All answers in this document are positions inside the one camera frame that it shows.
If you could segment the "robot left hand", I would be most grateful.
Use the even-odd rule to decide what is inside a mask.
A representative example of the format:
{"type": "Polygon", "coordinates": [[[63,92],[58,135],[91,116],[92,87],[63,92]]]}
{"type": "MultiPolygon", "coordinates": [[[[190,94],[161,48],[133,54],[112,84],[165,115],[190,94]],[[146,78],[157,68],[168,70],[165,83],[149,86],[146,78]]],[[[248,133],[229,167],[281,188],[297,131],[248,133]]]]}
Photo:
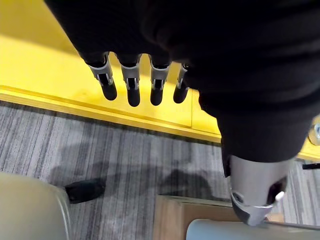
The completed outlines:
{"type": "Polygon", "coordinates": [[[258,225],[286,191],[289,168],[320,113],[317,0],[48,0],[69,40],[107,85],[123,70],[187,66],[182,84],[216,118],[231,202],[258,225]]]}

